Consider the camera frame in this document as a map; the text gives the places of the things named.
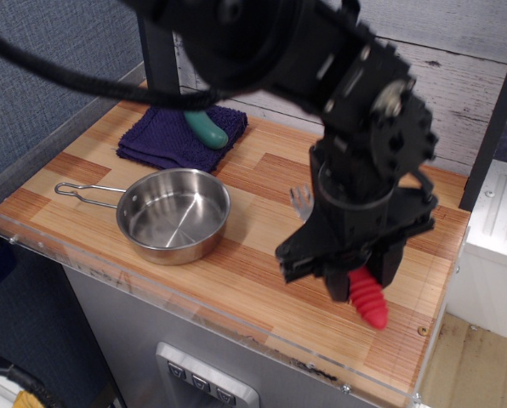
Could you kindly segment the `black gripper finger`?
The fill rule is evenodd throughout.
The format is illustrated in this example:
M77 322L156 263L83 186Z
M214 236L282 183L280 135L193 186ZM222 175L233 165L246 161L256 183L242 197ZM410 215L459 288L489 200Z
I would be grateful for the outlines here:
M334 302L346 303L350 297L350 274L355 269L346 269L343 265L329 263L324 269L324 280L328 293Z
M402 261L405 241L376 246L367 261L367 269L382 286L389 286L394 280Z

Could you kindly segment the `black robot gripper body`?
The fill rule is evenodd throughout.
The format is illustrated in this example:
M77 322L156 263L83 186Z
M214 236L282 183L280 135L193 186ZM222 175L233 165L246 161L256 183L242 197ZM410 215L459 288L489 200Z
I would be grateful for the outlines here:
M419 187L394 186L379 200L356 204L338 187L319 144L310 148L314 207L308 220L277 249L285 281L323 276L327 264L346 269L367 266L379 245L405 241L431 230L438 201L433 184L419 170Z

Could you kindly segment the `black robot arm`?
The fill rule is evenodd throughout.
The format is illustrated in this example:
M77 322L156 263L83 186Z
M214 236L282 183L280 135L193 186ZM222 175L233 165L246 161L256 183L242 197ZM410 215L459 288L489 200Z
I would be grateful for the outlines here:
M431 112L408 64L358 19L359 4L322 1L132 1L181 36L201 79L223 98L258 90L317 116L314 204L277 249L286 281L324 279L350 298L352 271L389 285L408 238L433 227L437 200L420 172L435 155Z

